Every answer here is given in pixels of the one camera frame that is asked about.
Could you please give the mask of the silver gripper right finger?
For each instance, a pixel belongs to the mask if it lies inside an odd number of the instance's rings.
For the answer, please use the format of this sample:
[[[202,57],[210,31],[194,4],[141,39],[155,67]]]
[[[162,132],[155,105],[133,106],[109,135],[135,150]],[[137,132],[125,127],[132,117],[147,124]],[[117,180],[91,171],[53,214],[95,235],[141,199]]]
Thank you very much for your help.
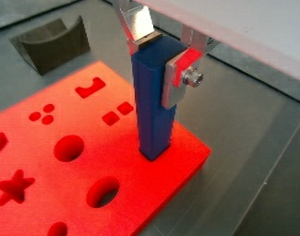
[[[163,106],[172,109],[183,100],[187,87],[196,88],[204,79],[199,70],[202,58],[219,45],[219,41],[190,26],[183,26],[182,42],[187,49],[167,62]]]

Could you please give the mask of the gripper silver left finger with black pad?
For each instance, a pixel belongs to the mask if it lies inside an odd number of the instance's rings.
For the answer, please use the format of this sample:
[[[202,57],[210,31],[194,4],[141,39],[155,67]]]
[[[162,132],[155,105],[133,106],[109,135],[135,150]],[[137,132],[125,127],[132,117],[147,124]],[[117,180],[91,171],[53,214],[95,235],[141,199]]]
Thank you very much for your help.
[[[155,30],[151,10],[135,0],[113,0],[119,20],[124,28],[131,54],[163,37]]]

